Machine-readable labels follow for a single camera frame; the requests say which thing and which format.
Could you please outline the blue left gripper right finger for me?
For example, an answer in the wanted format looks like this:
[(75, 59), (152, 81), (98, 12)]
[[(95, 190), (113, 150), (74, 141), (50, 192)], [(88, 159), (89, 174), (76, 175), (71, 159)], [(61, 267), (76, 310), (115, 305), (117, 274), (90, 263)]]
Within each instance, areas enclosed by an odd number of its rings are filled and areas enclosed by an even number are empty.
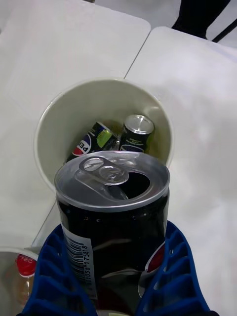
[(137, 316), (216, 316), (202, 295), (191, 248), (167, 222), (164, 260), (146, 289)]

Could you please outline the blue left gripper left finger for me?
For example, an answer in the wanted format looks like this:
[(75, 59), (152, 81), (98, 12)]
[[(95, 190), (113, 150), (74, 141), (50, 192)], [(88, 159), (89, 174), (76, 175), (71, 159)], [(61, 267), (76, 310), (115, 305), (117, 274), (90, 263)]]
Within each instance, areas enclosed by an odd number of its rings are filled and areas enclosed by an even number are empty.
[(58, 225), (37, 259), (19, 254), (19, 275), (30, 282), (22, 316), (95, 316), (96, 295), (91, 242), (71, 238)]

